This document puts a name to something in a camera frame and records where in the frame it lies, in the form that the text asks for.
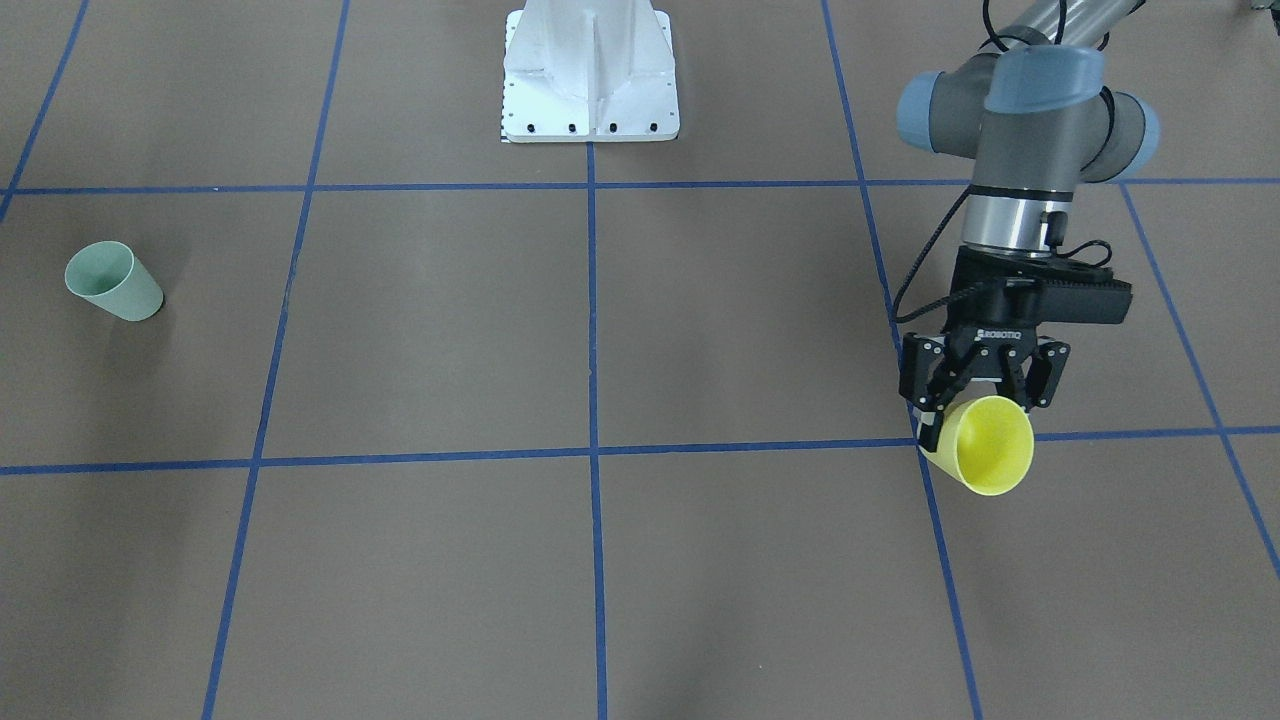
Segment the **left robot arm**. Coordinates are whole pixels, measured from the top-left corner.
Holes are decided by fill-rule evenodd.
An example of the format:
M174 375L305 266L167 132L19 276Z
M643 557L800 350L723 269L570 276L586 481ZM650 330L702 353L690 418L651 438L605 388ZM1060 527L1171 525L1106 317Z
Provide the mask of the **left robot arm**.
M940 447L972 382L1024 411L1052 402L1070 348L1041 334L1043 324L1117 325L1129 313L1132 287L1110 260L1084 261L1064 243L1076 188L1125 178L1158 147L1155 110L1105 83L1108 33L1139 9L1037 1L1004 28L984 19L974 56L902 91L901 140L974 163L947 211L963 218L947 293L905 313L902 282L892 304L897 323L946 313L938 334L902 341L899 392L920 418L924 451Z

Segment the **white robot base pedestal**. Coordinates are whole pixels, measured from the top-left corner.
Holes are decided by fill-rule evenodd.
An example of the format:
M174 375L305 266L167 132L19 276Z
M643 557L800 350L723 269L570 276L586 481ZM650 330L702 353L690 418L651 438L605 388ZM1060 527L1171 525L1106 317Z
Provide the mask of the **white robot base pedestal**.
M504 22L500 137L640 143L678 137L672 22L649 1L527 1Z

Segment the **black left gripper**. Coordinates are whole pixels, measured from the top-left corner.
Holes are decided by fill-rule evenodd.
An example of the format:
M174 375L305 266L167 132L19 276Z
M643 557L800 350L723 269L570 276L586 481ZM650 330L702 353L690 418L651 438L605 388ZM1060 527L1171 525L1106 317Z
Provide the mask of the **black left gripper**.
M1047 258L957 251L945 336L902 337L899 393L919 413L918 442L938 448L945 413L973 378L1012 383L1025 411L1048 407L1071 356L1071 346L1038 334L1037 272Z

